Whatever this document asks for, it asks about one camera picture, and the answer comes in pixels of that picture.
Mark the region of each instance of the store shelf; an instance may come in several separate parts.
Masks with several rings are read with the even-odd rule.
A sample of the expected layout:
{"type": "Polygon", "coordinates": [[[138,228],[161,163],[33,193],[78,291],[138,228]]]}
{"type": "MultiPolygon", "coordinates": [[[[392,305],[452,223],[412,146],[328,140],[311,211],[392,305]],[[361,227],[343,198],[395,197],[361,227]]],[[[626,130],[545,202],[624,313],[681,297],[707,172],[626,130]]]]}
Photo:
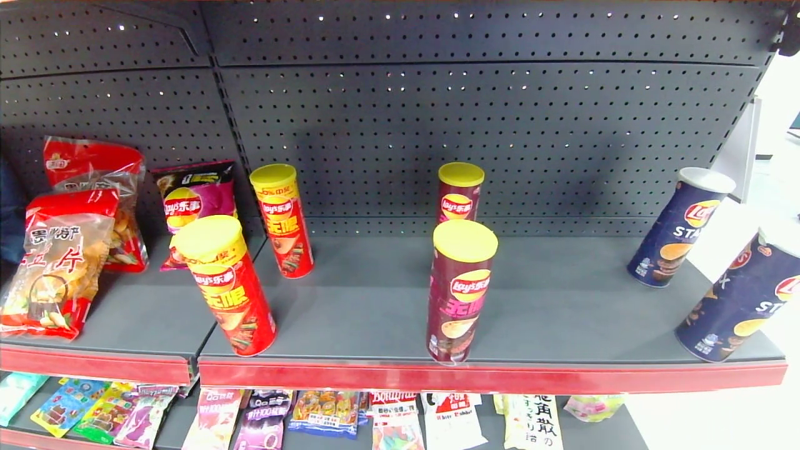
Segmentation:
{"type": "MultiPolygon", "coordinates": [[[[104,273],[82,334],[74,341],[11,336],[0,369],[140,383],[188,384],[190,363],[214,318],[186,271],[159,271],[169,237],[148,242],[142,274],[104,273]]],[[[249,241],[257,254],[263,237],[249,241]]],[[[3,284],[3,291],[10,280],[3,284]]]]}
{"type": "Polygon", "coordinates": [[[640,238],[501,238],[469,363],[425,347],[430,238],[313,236],[317,267],[280,279],[256,266],[278,322],[261,355],[239,358],[219,330],[202,349],[204,385],[456,392],[691,392],[779,384],[784,355],[762,333],[724,364],[673,335],[711,285],[686,263],[672,284],[638,283],[640,238]]]}
{"type": "MultiPolygon", "coordinates": [[[[42,427],[30,420],[30,416],[42,406],[59,388],[58,378],[50,378],[41,389],[30,399],[22,410],[11,420],[8,428],[0,428],[0,443],[2,450],[6,446],[16,445],[23,448],[36,448],[37,450],[100,450],[111,448],[108,445],[89,442],[75,432],[68,432],[64,438],[56,438],[42,427]]],[[[199,388],[195,388],[193,395],[178,399],[167,412],[166,420],[160,428],[156,439],[156,450],[179,450],[183,439],[192,425],[194,414],[197,412],[199,388]]]]}

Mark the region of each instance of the chip can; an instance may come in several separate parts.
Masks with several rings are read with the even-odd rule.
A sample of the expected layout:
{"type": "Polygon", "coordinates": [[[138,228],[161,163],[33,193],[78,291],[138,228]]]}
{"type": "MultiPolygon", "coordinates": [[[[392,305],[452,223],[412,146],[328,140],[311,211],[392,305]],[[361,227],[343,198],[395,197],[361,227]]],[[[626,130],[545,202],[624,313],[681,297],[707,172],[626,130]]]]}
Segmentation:
{"type": "Polygon", "coordinates": [[[497,249],[492,230],[471,220],[434,229],[427,346],[440,364],[463,363],[470,353],[497,249]]]}
{"type": "Polygon", "coordinates": [[[234,353],[266,350],[277,328],[239,221],[229,215],[196,219],[178,231],[174,244],[234,353]]]}
{"type": "Polygon", "coordinates": [[[278,268],[286,278],[301,278],[314,268],[298,189],[298,173],[289,164],[270,164],[250,174],[266,222],[278,268]]]}
{"type": "Polygon", "coordinates": [[[483,169],[469,163],[447,163],[439,167],[438,221],[475,220],[481,194],[483,169]]]}
{"type": "Polygon", "coordinates": [[[678,325],[681,345],[701,360],[722,362],[786,302],[800,297],[799,236],[798,223],[761,226],[678,325]]]}
{"type": "Polygon", "coordinates": [[[701,167],[681,169],[672,199],[628,263],[628,272],[647,286],[669,284],[700,231],[735,187],[734,180],[719,172],[701,167]]]}

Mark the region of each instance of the clear plastic bag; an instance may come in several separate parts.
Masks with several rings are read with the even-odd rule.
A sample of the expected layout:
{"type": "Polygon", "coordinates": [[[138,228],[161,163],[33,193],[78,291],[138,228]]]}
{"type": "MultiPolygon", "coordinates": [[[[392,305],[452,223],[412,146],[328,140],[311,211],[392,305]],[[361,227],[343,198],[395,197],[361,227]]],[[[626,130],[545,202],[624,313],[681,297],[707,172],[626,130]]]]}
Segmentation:
{"type": "Polygon", "coordinates": [[[74,339],[108,257],[115,189],[37,197],[26,211],[25,257],[0,309],[0,335],[74,339]]]}
{"type": "Polygon", "coordinates": [[[147,250],[136,223],[138,186],[145,176],[142,154],[118,144],[48,136],[44,159],[47,178],[57,192],[108,188],[119,191],[119,209],[105,269],[147,269],[147,250]]]}

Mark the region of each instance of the gray shelf surface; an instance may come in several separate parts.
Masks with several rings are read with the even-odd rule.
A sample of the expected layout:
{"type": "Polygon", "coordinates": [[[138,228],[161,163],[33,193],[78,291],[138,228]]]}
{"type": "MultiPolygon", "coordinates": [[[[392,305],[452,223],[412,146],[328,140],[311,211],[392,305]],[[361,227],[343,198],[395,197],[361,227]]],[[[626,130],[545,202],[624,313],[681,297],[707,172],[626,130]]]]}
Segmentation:
{"type": "MultiPolygon", "coordinates": [[[[252,255],[263,236],[248,239],[252,255]]],[[[55,351],[92,351],[194,357],[214,326],[214,317],[188,271],[159,271],[170,236],[146,239],[150,266],[141,274],[105,272],[81,335],[72,342],[29,336],[4,338],[4,344],[55,351]]],[[[5,296],[10,283],[4,280],[5,296]]]]}
{"type": "MultiPolygon", "coordinates": [[[[34,423],[30,416],[42,406],[61,386],[58,384],[59,378],[56,376],[50,377],[49,380],[39,389],[33,397],[30,398],[28,403],[17,413],[16,416],[9,423],[8,429],[20,432],[28,432],[39,434],[42,436],[51,436],[44,428],[34,423]]],[[[198,393],[200,387],[195,387],[192,395],[185,399],[177,399],[172,407],[166,414],[166,420],[162,424],[158,437],[155,442],[155,450],[179,450],[183,445],[183,439],[189,431],[189,427],[194,420],[194,414],[197,412],[198,393]]],[[[64,439],[67,440],[82,440],[88,441],[83,436],[75,433],[68,432],[64,439]]]]}
{"type": "MultiPolygon", "coordinates": [[[[706,364],[673,330],[711,282],[690,263],[664,289],[625,265],[640,238],[501,238],[471,363],[706,364]]],[[[412,237],[315,237],[316,267],[283,279],[268,246],[256,268],[278,323],[247,360],[422,362],[432,243],[412,237]]],[[[201,356],[234,357],[214,330],[201,356]]],[[[784,360],[756,333],[730,361],[784,360]]]]}

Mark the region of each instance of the floor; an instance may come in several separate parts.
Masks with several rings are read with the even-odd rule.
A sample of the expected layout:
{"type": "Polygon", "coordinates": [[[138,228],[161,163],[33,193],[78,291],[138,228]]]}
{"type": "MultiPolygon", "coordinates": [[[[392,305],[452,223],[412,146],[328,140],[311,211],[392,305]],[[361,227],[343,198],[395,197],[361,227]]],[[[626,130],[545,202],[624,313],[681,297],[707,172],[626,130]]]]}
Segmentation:
{"type": "MultiPolygon", "coordinates": [[[[709,279],[722,274],[759,218],[800,214],[800,139],[786,135],[771,146],[773,158],[756,162],[747,205],[726,200],[689,256],[709,279]]],[[[798,448],[799,323],[800,305],[788,303],[763,328],[789,360],[781,386],[630,396],[628,408],[650,450],[798,448]]]]}

